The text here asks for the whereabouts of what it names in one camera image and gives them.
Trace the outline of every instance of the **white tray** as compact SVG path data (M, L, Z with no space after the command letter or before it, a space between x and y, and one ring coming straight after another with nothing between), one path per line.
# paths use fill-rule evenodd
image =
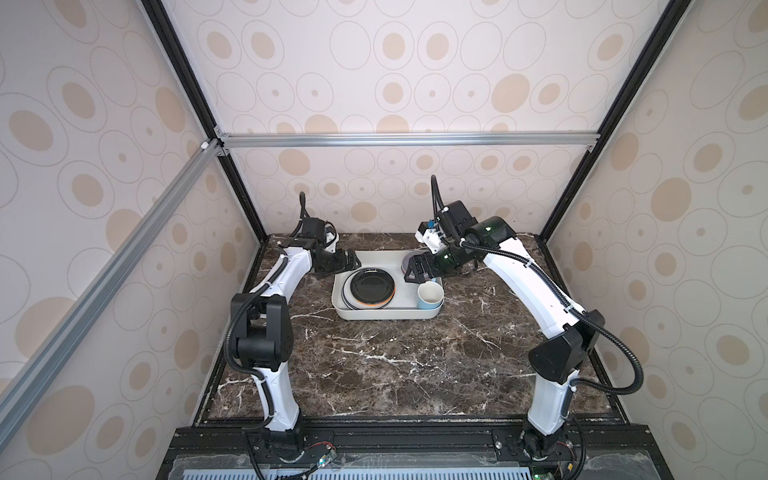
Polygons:
M418 294L416 290L419 289L419 284L407 283L402 277L402 259L409 252L412 252L412 250L356 250L357 258L360 259L362 268L380 268L392 275L392 278L395 280L395 296L389 302L389 305L380 310L351 310L344 304L341 291L345 280L357 270L339 273L333 280L333 293L331 293L331 301L336 309L336 313L344 320L417 320L435 318L440 313L442 304L432 310L420 310L417 308ZM442 286L442 279L438 278L436 280Z

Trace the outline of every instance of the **wall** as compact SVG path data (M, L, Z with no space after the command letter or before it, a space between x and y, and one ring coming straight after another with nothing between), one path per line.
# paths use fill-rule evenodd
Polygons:
M0 391L202 134L131 0L0 15Z
M639 99L549 246L675 478L764 478L768 2L700 2Z
M0 480L151 480L256 250L216 161L0 454Z
M165 5L221 128L257 134L594 130L666 2L175 0ZM530 167L520 171L512 164L526 155L523 150L534 153L528 155ZM295 191L270 190L265 177L291 182L289 190L305 184L314 197L310 203L339 231L410 232L430 208L428 201L414 204L427 196L412 188L432 172L466 190L461 198L482 216L504 208L516 228L537 233L570 178L567 165L584 153L583 147L570 147L547 157L553 150L488 145L238 153L241 174L250 179L254 203L272 233L293 229L288 217L296 216L297 202ZM417 168L425 152L429 166ZM491 156L494 166L481 168ZM396 167L381 168L387 161ZM311 168L283 167L296 162ZM377 168L369 167L375 162ZM245 163L256 167L242 167ZM555 169L546 170L547 163ZM368 190L357 193L362 191L352 182ZM259 191L258 184L267 190Z

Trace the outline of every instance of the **black frame post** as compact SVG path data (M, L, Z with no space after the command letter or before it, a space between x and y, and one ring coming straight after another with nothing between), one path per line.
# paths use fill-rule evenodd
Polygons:
M181 82L181 86L187 93L192 108L194 108L197 118L203 125L203 130L208 138L219 138L216 129L216 119L214 114L210 111L208 103L205 100L203 90L200 88L200 83L195 77L192 66L190 65L187 55L184 53L184 48L181 46L178 36L174 30L174 26L170 23L170 17L163 6L161 0L141 0L144 5L144 10L147 12L150 22L160 39L163 48L170 60L171 64L176 71L176 75ZM259 214L256 212L256 208L250 199L250 195L245 188L243 178L240 176L240 172L237 171L232 156L228 150L224 149L224 156L219 157L219 162L227 175L227 179L232 185L232 189L240 202L240 206L243 208L248 222L250 223L253 232L256 233L256 237L261 245L267 242L266 230L261 223Z
M563 190L558 204L555 205L552 215L549 216L547 223L544 225L544 229L540 234L544 243L547 243L552 237L554 229L558 227L560 220L562 220L565 212L571 206L571 202L576 198L576 194L587 179L587 175L589 175L594 162L598 160L603 149L605 149L605 146L611 139L611 135L616 130L616 127L618 127L621 119L624 117L624 113L626 113L639 92L650 70L656 64L659 55L664 50L664 46L667 45L667 41L690 3L691 0L670 0L667 4L664 13L661 14L661 18L659 18L656 27L654 27L643 47L643 51L641 51L640 56L637 57L637 61L632 66L627 80L624 82L621 90L619 90L616 100L611 105L611 109L608 110L603 123L598 129L600 139L590 151L584 154L581 163L576 168L573 177L571 177L571 181L568 182L565 190Z

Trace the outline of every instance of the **beige plastic tray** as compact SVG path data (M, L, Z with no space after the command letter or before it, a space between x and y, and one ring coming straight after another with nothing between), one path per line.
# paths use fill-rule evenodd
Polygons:
M416 308L419 289L418 283L407 283L402 278L402 259L412 250L357 250L357 257L360 259L362 267L375 267L385 270L392 275L395 280L395 296L385 308L380 310L351 310L345 304L341 297L341 290L344 282L352 272L344 272L336 275L333 281L333 293L331 300L336 312L344 320L426 320L435 318L442 304L433 310L420 310ZM437 283L442 285L442 279L438 278Z

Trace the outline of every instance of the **cup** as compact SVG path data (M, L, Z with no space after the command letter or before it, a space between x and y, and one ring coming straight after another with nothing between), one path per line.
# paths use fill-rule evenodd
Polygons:
M419 301L417 307L419 310L433 310L442 305L442 299L445 292L442 286L437 282L426 282L419 285L417 290Z

